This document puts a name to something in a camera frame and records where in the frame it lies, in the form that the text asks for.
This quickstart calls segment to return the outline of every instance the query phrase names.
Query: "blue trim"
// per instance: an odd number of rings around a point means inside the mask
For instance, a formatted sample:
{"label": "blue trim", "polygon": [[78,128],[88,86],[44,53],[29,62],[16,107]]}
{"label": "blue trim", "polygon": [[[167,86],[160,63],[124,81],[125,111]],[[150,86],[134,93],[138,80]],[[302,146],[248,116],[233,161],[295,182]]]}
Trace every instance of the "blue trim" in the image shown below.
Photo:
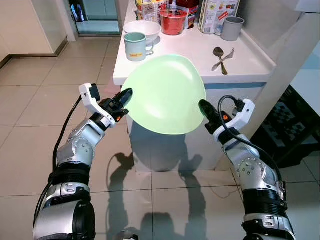
{"label": "blue trim", "polygon": [[262,88],[266,85],[265,82],[248,82],[248,83],[210,83],[205,84],[206,90],[210,89],[253,89]]}

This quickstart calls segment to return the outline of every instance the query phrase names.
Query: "gray cup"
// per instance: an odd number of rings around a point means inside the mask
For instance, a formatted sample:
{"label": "gray cup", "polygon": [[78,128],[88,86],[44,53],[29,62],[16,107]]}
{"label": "gray cup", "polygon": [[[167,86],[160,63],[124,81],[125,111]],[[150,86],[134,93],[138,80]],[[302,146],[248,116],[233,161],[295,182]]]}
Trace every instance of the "gray cup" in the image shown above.
{"label": "gray cup", "polygon": [[240,35],[245,20],[237,16],[229,16],[224,20],[221,38],[226,41],[235,41]]}
{"label": "gray cup", "polygon": [[154,43],[150,50],[146,50],[147,37],[141,32],[130,32],[124,36],[126,57],[133,62],[139,62],[146,56],[153,54]]}

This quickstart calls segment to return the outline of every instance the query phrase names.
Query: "baseboard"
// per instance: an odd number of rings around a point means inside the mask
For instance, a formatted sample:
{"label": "baseboard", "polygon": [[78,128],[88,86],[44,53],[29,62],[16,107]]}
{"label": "baseboard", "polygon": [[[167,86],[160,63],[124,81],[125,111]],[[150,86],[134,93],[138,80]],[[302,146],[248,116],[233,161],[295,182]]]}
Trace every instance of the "baseboard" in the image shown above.
{"label": "baseboard", "polygon": [[58,57],[65,46],[68,44],[67,37],[62,41],[54,53],[31,53],[31,54],[9,54],[0,61],[0,69],[12,58],[51,58]]}

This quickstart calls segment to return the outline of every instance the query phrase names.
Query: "green plate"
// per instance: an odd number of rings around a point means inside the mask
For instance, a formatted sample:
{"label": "green plate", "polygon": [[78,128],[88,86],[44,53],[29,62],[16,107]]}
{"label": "green plate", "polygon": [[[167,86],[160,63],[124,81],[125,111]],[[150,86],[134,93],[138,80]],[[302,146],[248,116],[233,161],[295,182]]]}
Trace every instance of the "green plate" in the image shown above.
{"label": "green plate", "polygon": [[151,59],[130,74],[122,90],[132,88],[125,106],[142,127],[167,135],[187,134],[203,121],[198,103],[204,83],[192,62],[180,55]]}

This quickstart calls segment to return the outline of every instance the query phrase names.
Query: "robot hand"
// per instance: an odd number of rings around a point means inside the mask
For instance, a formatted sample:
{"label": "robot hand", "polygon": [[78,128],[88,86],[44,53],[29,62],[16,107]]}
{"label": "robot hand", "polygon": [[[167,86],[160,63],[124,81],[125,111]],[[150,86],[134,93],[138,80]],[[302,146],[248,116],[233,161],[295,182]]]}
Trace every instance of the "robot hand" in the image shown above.
{"label": "robot hand", "polygon": [[[234,101],[234,119],[221,111],[224,99]],[[205,100],[199,102],[199,107],[209,120],[205,127],[222,144],[240,179],[245,209],[242,227],[247,234],[244,240],[296,240],[286,214],[286,185],[277,165],[271,158],[262,160],[258,150],[266,152],[238,132],[249,122],[255,104],[249,99],[224,96],[218,111]]]}
{"label": "robot hand", "polygon": [[93,115],[80,123],[66,144],[53,155],[53,172],[34,214],[34,240],[93,240],[96,236],[95,211],[90,203],[89,188],[96,145],[105,136],[105,131],[113,128],[129,112],[123,107],[133,91],[126,89],[113,99],[104,99],[98,104],[100,96],[95,84],[83,84],[79,90],[83,104]]}

